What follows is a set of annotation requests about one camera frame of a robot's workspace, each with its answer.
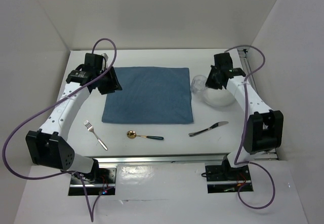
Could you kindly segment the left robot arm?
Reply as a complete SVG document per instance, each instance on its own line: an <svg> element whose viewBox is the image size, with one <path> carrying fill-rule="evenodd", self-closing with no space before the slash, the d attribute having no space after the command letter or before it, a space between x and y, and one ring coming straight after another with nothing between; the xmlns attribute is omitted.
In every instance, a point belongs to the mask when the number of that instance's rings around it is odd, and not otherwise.
<svg viewBox="0 0 324 224"><path fill-rule="evenodd" d="M66 79L62 103L54 107L48 119L37 131L29 131L26 143L36 165L82 174L89 183L96 182L102 170L97 160L77 154L68 144L71 125L93 90L103 95L121 90L114 68L105 75L97 69L79 66Z"/></svg>

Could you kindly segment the silver fork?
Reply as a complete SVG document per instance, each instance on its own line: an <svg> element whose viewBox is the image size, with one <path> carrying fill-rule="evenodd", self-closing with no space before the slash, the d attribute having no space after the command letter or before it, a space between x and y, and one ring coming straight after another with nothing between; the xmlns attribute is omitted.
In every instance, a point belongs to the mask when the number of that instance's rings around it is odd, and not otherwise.
<svg viewBox="0 0 324 224"><path fill-rule="evenodd" d="M87 128L87 130L89 131L89 132L91 132L96 138L97 138L97 140L98 140L98 142L100 143L100 145L103 147L103 149L105 150L105 151L108 151L108 147L107 147L107 145L102 141L102 139L95 133L95 130L94 130L94 127L93 127L93 125L88 121L88 120L86 120L86 121L84 121L84 125L85 125L85 127Z"/></svg>

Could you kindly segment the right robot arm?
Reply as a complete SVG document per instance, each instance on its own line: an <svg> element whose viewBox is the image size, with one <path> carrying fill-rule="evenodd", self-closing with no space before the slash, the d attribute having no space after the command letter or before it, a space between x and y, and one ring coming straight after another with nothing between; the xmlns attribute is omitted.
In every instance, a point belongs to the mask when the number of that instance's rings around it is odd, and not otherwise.
<svg viewBox="0 0 324 224"><path fill-rule="evenodd" d="M256 156L281 146L284 116L281 111L268 106L248 83L241 68L233 67L228 52L214 55L206 86L227 90L245 112L245 122L239 147L225 157L221 174L233 179L238 168L247 165Z"/></svg>

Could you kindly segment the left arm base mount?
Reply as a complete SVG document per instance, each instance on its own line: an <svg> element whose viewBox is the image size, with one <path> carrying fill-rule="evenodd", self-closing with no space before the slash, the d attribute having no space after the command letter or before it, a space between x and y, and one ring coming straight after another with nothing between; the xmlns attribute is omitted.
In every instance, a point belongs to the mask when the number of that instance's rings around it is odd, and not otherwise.
<svg viewBox="0 0 324 224"><path fill-rule="evenodd" d="M87 194L89 196L113 196L116 191L116 174L117 167L109 166L108 168L101 169L98 177L90 180L80 173L82 177ZM74 174L70 179L68 196L84 196L84 189L80 178Z"/></svg>

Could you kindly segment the blue cloth napkin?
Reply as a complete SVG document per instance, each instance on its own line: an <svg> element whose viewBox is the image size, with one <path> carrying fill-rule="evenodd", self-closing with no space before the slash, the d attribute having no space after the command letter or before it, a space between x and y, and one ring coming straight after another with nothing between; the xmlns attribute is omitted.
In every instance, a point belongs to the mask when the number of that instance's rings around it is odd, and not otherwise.
<svg viewBox="0 0 324 224"><path fill-rule="evenodd" d="M122 90L108 94L103 123L193 123L189 68L117 67Z"/></svg>

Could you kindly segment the clear plastic cup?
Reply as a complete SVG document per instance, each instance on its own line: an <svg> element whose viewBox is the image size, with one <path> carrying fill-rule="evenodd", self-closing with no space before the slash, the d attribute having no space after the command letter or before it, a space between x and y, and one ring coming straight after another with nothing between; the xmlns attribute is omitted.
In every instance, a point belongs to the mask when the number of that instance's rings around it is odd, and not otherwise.
<svg viewBox="0 0 324 224"><path fill-rule="evenodd" d="M193 94L198 94L206 89L207 77L203 75L197 75L192 79L190 90Z"/></svg>

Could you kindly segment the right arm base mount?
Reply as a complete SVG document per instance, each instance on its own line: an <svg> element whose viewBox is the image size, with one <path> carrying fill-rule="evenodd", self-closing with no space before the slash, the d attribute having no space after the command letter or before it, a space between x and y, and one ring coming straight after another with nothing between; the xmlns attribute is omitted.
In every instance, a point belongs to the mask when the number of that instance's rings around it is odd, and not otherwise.
<svg viewBox="0 0 324 224"><path fill-rule="evenodd" d="M235 193L239 188L242 192L254 191L248 166L225 172L220 165L209 165L205 166L201 177L207 181L209 194Z"/></svg>

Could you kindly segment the clear glass plate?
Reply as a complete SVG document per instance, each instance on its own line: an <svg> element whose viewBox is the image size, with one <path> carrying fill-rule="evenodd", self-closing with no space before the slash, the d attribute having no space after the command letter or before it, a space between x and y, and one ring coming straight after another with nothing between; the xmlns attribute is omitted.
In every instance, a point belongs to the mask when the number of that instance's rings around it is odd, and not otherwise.
<svg viewBox="0 0 324 224"><path fill-rule="evenodd" d="M206 88L202 92L203 100L212 107L227 107L236 102L234 96L226 89Z"/></svg>

